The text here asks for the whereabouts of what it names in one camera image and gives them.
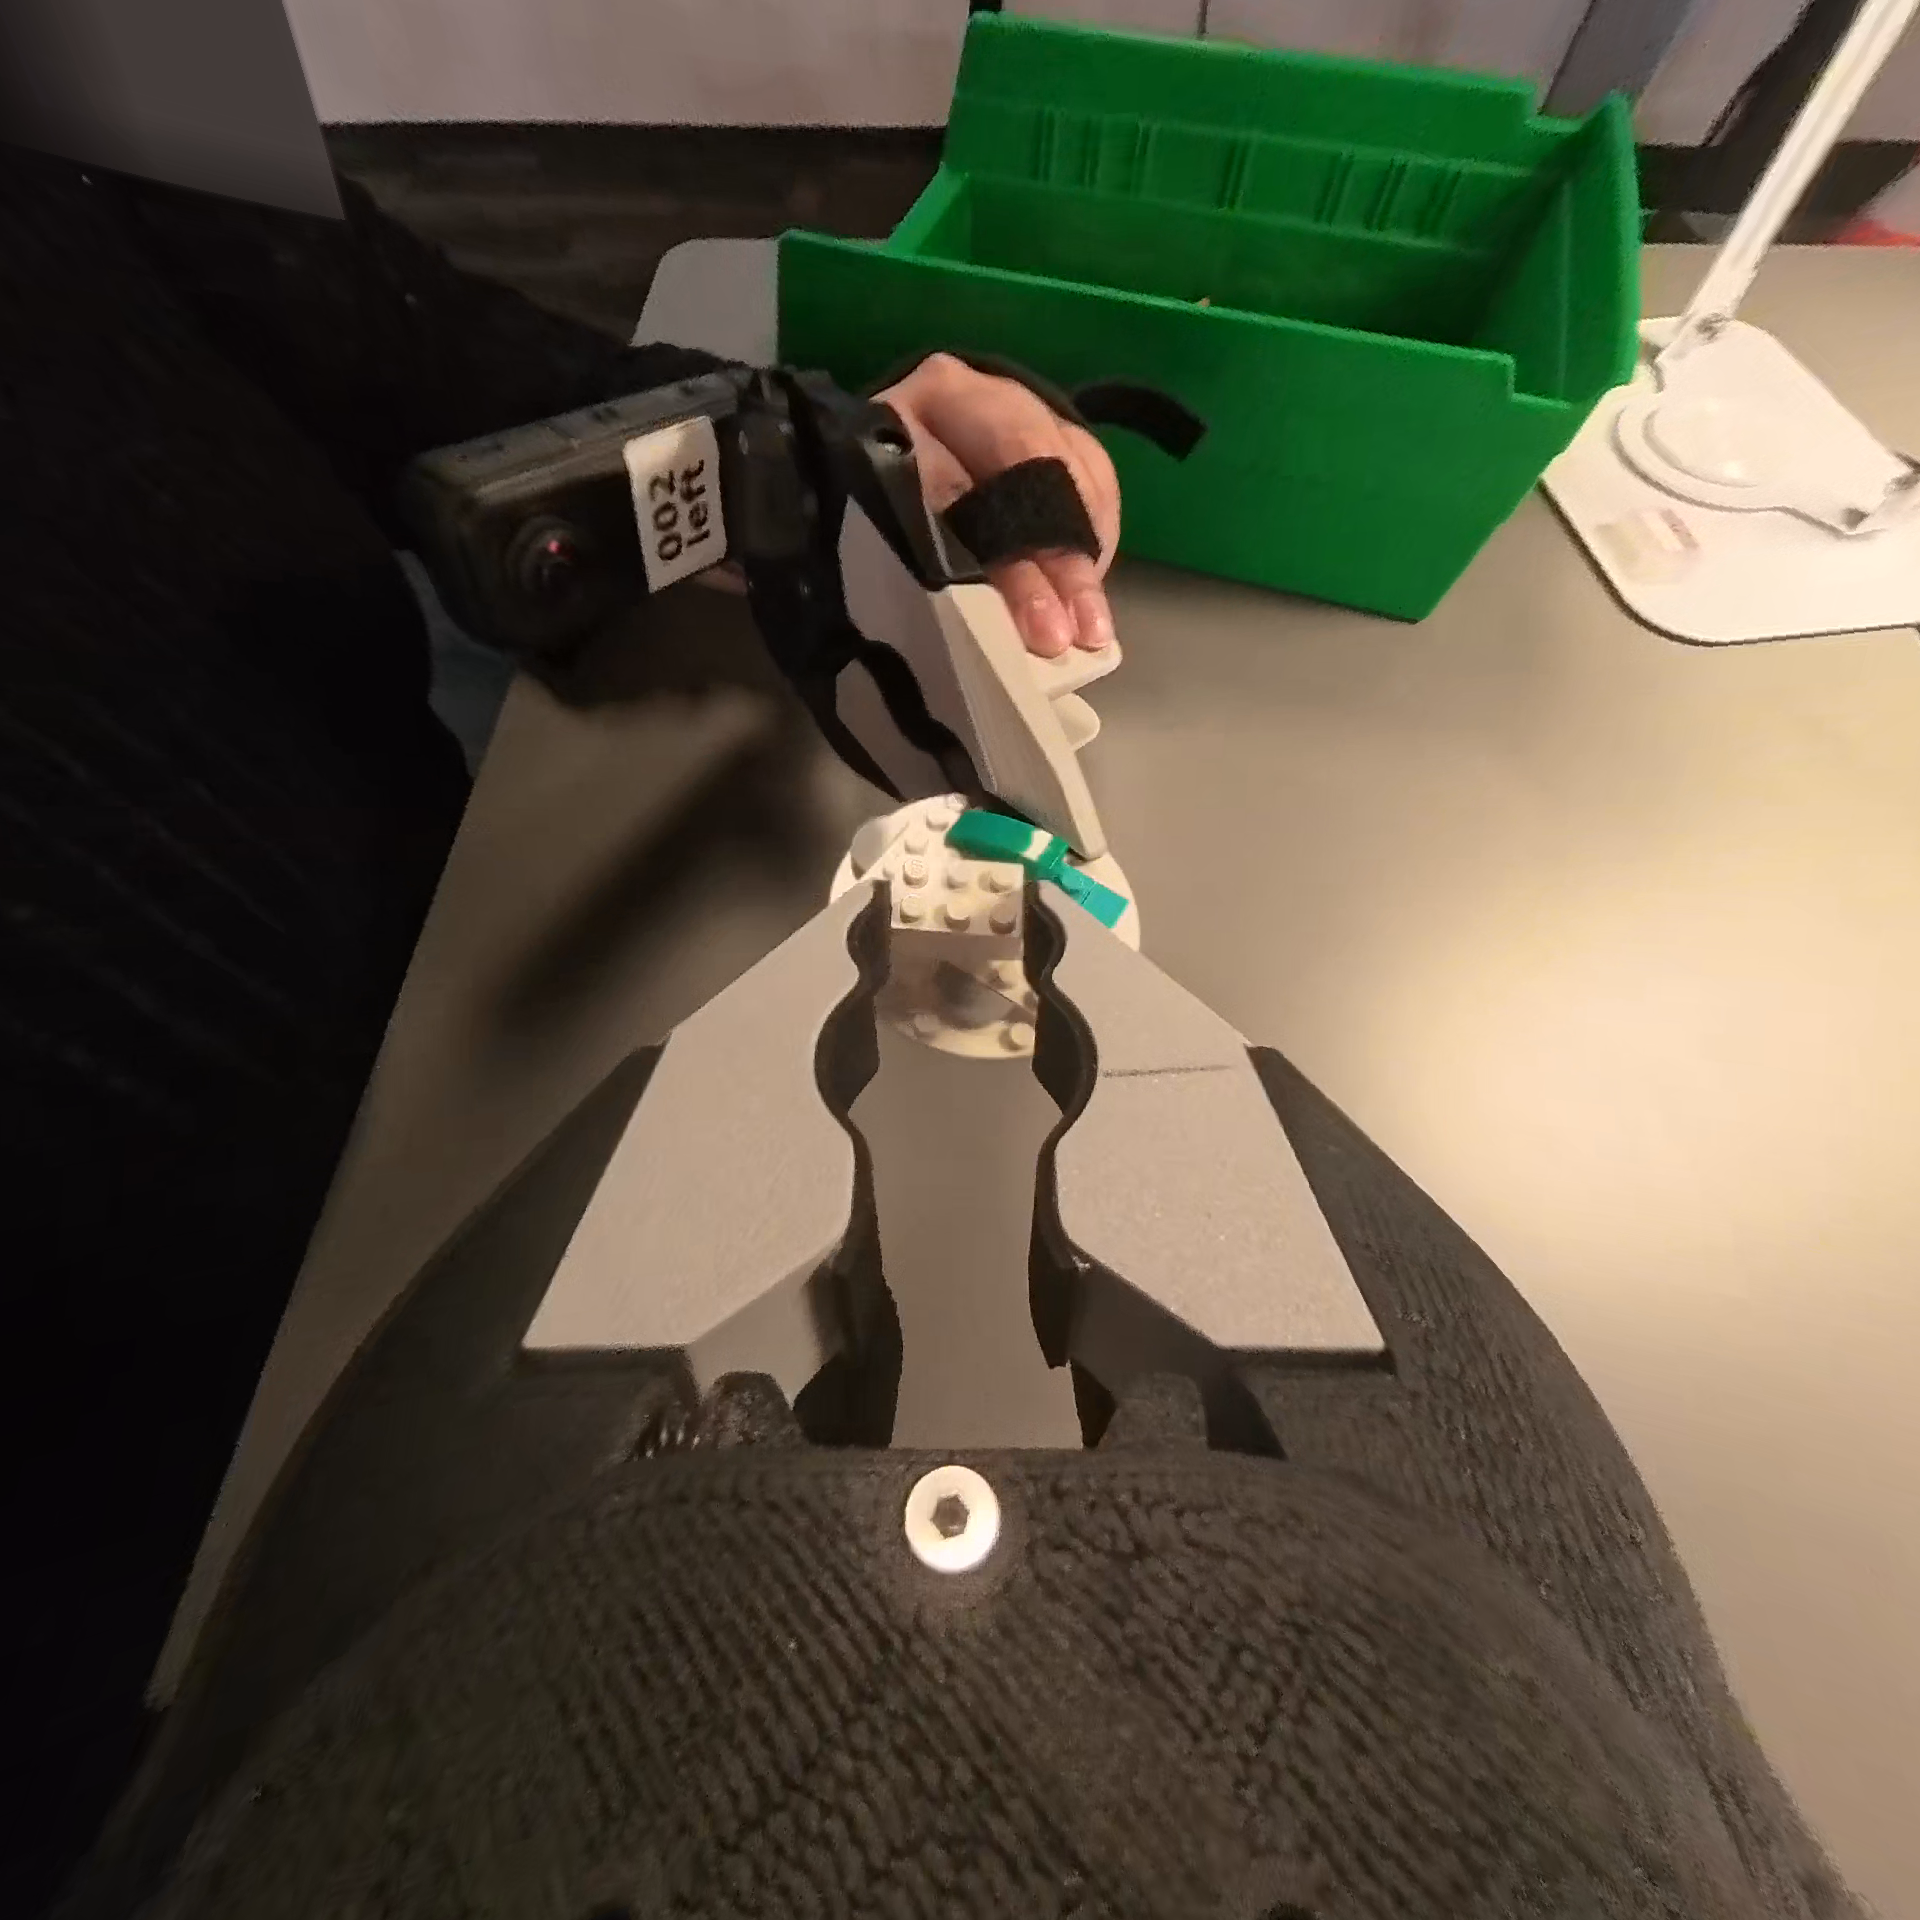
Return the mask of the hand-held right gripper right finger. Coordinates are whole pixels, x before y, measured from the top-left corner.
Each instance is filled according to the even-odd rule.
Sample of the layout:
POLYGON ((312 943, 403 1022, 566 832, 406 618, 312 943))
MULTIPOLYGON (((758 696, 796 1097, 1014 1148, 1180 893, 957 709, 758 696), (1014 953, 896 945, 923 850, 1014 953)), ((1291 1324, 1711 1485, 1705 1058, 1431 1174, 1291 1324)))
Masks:
POLYGON ((1375 1366, 1385 1338, 1254 1048, 1064 893, 1028 893, 1038 1159, 1028 1303, 1089 1377, 1375 1366))

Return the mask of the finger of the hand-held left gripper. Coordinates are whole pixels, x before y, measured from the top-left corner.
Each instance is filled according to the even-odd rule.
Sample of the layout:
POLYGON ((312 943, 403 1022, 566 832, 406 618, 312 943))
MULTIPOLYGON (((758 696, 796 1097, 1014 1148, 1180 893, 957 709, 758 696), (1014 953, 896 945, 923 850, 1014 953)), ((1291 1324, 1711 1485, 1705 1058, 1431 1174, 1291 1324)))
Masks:
POLYGON ((1109 655, 1030 655, 991 583, 926 586, 854 501, 839 549, 854 662, 875 687, 843 717, 899 797, 998 802, 1079 857, 1103 857, 1079 759, 1096 717, 1079 693, 1109 673, 1109 655))
POLYGON ((752 591, 752 624, 831 754, 896 802, 983 800, 963 740, 934 717, 901 654, 821 597, 752 591))

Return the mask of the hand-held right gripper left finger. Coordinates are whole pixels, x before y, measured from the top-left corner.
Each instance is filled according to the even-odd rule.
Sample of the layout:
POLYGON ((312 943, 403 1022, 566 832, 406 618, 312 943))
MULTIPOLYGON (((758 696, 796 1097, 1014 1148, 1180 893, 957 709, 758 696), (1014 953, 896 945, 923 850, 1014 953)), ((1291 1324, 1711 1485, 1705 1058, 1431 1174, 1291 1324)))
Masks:
POLYGON ((653 1357, 696 1390, 803 1393, 862 1364, 889 1305, 872 1154, 853 1105, 879 1066, 889 912, 830 900, 661 1044, 521 1349, 653 1357))

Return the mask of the teal green lego piece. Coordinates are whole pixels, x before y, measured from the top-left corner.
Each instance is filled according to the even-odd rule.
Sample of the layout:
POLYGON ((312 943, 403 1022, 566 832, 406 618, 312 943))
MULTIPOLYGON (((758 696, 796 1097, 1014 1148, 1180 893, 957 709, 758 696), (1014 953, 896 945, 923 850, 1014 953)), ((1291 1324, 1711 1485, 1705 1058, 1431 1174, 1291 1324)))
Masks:
POLYGON ((1117 929, 1134 910, 1131 898, 1096 877, 1063 837, 1014 815, 968 807, 945 830, 945 846, 973 861, 1019 866, 1027 877, 1048 882, 1109 929, 1117 929))

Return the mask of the small light grey lego brick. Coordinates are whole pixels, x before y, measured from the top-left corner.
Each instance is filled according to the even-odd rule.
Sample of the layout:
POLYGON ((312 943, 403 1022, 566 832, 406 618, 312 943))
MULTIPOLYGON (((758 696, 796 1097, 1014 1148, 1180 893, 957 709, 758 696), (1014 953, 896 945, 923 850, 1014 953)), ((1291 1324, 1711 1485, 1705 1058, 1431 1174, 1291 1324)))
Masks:
POLYGON ((948 972, 991 990, 1024 985, 1024 871, 944 846, 892 847, 879 864, 896 982, 934 990, 948 972))

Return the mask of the round white lego plate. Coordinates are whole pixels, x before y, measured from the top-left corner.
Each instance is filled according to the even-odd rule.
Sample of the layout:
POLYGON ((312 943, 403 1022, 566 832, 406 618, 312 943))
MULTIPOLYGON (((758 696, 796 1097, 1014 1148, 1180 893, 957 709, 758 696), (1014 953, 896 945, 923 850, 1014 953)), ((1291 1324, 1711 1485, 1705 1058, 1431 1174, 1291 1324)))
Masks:
MULTIPOLYGON (((945 847, 945 830, 965 812, 973 808, 965 797, 940 794, 931 800, 908 802, 889 813, 867 821, 848 850, 843 852, 830 887, 830 898, 839 898, 867 885, 879 885, 886 902, 886 885, 879 876, 879 864, 892 847, 923 850, 926 846, 945 847)), ((1125 890, 1134 910, 1113 929, 1128 945, 1139 945, 1139 912, 1134 889, 1127 882, 1113 854, 1080 857, 1089 871, 1109 885, 1125 890)), ((877 1015, 893 1030, 940 1048, 957 1058, 997 1061, 1024 1058, 1030 1054, 1038 1036, 1040 998, 1024 972, 1024 985, 1017 990, 991 990, 967 975, 948 972, 934 990, 913 990, 893 980, 892 953, 886 959, 886 980, 877 994, 877 1015)))

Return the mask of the green plastic bin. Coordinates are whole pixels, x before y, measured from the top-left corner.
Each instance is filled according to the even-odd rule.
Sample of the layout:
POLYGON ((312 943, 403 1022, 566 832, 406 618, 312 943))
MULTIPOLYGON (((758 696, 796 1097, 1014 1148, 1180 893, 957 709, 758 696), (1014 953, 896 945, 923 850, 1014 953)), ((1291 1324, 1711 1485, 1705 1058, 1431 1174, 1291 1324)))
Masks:
POLYGON ((1417 622, 1635 366, 1632 112, 976 14, 918 198, 781 232, 774 300, 848 389, 950 352, 1071 396, 1125 554, 1417 622))

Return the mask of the person's left forearm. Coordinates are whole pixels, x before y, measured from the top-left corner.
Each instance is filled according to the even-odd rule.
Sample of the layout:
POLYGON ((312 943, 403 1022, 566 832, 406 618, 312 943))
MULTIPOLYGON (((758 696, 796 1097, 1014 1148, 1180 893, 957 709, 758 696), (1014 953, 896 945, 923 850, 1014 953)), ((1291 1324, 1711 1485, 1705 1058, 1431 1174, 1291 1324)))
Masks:
POLYGON ((351 238, 355 324, 337 422, 380 464, 601 400, 707 376, 721 357, 617 342, 441 249, 337 176, 351 238))

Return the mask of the person's left hand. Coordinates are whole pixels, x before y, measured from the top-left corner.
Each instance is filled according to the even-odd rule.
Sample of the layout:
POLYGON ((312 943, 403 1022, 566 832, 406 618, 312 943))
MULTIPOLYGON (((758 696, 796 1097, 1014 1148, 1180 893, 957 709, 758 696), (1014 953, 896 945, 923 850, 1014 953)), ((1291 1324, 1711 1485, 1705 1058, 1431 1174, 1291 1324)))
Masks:
POLYGON ((1094 554, 1048 549, 988 566, 988 577, 1032 655, 1113 646, 1105 576, 1119 540, 1119 479, 1103 445, 1024 383, 945 352, 923 359, 877 398, 913 440, 934 511, 1019 464, 1054 458, 1067 469, 1096 537, 1094 554))

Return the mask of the person's black clothing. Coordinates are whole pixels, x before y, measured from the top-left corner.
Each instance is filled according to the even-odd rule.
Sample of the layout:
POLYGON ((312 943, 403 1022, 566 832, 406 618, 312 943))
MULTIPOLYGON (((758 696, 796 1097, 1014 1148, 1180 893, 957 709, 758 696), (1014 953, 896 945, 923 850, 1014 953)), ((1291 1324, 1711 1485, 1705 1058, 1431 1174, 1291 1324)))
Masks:
POLYGON ((461 821, 396 474, 605 348, 342 206, 5 148, 5 1916, 133 1767, 461 821))

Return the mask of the wooden book stand white base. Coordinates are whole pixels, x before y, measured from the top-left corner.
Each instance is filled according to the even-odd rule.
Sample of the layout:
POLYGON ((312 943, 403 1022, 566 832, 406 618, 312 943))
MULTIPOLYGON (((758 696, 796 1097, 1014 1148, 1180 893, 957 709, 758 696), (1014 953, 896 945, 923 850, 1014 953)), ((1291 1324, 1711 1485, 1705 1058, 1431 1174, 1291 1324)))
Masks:
POLYGON ((1643 626, 1691 645, 1885 632, 1917 618, 1917 469, 1740 304, 1916 18, 1860 5, 1684 311, 1639 326, 1543 490, 1643 626))

